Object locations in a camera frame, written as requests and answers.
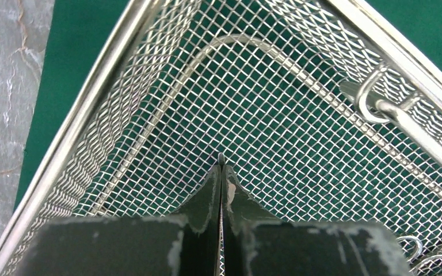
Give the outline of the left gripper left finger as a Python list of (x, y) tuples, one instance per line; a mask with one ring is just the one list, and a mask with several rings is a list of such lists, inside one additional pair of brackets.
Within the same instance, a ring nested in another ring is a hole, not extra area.
[(218, 275), (222, 168), (173, 213), (46, 223), (17, 275)]

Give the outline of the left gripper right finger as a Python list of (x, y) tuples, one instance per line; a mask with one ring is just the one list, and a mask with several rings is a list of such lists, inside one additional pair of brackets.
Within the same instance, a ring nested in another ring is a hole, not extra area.
[(409, 275), (396, 237), (382, 224), (285, 222), (261, 206), (234, 169), (221, 174), (226, 275)]

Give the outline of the metal mesh instrument tray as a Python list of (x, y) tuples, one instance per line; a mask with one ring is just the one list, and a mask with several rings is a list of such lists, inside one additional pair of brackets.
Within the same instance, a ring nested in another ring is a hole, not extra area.
[(442, 250), (442, 73), (369, 4), (129, 1), (0, 238), (0, 275), (51, 220), (173, 213), (220, 152), (285, 222)]

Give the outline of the steel scalpel handle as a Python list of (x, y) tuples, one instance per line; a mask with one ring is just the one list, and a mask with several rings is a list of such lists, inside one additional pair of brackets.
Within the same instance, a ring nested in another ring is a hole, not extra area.
[(226, 164), (226, 159), (225, 159), (224, 154), (222, 152), (218, 153), (218, 163), (222, 167)]

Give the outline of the steel scissors in tray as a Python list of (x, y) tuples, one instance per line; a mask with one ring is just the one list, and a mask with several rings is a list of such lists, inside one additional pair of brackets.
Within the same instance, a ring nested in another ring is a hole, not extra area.
[(405, 252), (411, 275), (442, 275), (442, 250), (424, 254), (423, 242), (414, 235), (400, 235), (397, 241)]

